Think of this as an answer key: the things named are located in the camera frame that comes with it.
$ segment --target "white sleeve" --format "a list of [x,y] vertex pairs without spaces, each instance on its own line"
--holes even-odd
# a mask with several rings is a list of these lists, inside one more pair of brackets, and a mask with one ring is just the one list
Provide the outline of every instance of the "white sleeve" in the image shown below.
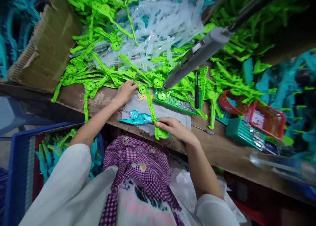
[[41,212],[40,218],[47,218],[65,202],[76,196],[89,177],[91,167],[90,149],[85,144],[68,147],[60,157],[51,176],[36,197],[20,225],[33,222],[34,215]]
[[205,194],[199,198],[194,209],[194,215],[203,225],[239,226],[228,204],[210,194]]

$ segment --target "work surface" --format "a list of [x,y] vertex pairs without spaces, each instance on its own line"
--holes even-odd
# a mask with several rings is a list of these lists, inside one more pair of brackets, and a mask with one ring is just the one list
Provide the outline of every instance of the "work surface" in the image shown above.
[[[112,98],[115,97],[117,91],[117,89],[110,89],[106,87],[100,88],[95,98],[88,100],[89,115],[94,116],[104,106],[108,105]],[[82,84],[63,86],[57,99],[57,103],[83,113],[84,93],[85,90]],[[204,113],[208,113],[209,115],[209,104],[204,103],[202,110]],[[117,111],[108,120],[108,123],[130,133],[160,143],[165,147],[169,147],[173,150],[186,154],[185,146],[176,138],[158,141],[154,137],[150,137],[147,133],[141,132],[136,126],[119,122],[119,118],[121,118],[121,112]],[[192,116],[191,124],[202,129],[207,129],[209,120],[204,120],[201,116]],[[249,160],[249,154],[252,151],[257,150],[254,148],[240,146],[232,140],[226,138],[225,127],[225,125],[216,120],[215,128],[213,130],[215,135],[208,135],[202,130],[192,127],[192,132],[200,140],[207,159],[211,165],[222,168],[290,197],[312,204],[302,194],[297,192],[286,180],[280,178],[277,174],[270,171],[264,171],[254,166]]]

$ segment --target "green plastic tray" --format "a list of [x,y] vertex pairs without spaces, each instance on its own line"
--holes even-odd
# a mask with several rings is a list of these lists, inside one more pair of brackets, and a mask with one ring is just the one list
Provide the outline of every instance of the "green plastic tray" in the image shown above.
[[[262,150],[254,143],[253,134],[250,133],[249,127],[245,126],[246,123],[248,122],[243,118],[229,119],[228,125],[226,127],[226,136],[234,139],[239,144]],[[256,130],[260,133],[260,136],[264,141],[266,138],[264,133],[258,129]]]
[[[199,114],[197,111],[191,106],[189,102],[185,102],[182,100],[177,99],[174,96],[169,95],[169,98],[166,102],[161,101],[158,99],[158,93],[161,91],[161,89],[156,89],[155,96],[153,98],[153,101],[156,103],[159,103],[161,105],[167,106],[169,108],[175,109],[177,111],[184,112],[189,115],[198,116]],[[203,90],[199,89],[199,96],[200,96],[200,107],[203,105]]]

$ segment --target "white shirt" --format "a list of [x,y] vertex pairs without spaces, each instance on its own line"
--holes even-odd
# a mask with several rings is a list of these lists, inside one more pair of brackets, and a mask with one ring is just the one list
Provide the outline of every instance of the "white shirt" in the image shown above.
[[[90,166],[87,145],[68,147],[20,225],[99,225],[118,168],[111,166],[92,180],[89,178]],[[176,225],[167,203],[145,199],[138,190],[132,180],[121,186],[117,225]],[[185,225],[239,225],[228,204],[216,196],[205,194],[200,197],[193,213],[181,199],[177,200],[182,207],[180,218]]]

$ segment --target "hand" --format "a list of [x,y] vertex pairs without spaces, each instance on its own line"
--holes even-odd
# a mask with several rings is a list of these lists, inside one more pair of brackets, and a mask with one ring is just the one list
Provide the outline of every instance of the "hand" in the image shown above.
[[134,94],[138,93],[136,89],[138,89],[138,85],[135,84],[134,81],[126,81],[118,89],[118,93],[115,98],[112,99],[111,104],[114,104],[117,108],[123,106],[133,97]]
[[168,131],[170,134],[185,143],[193,146],[200,144],[198,138],[175,118],[159,118],[156,126]]

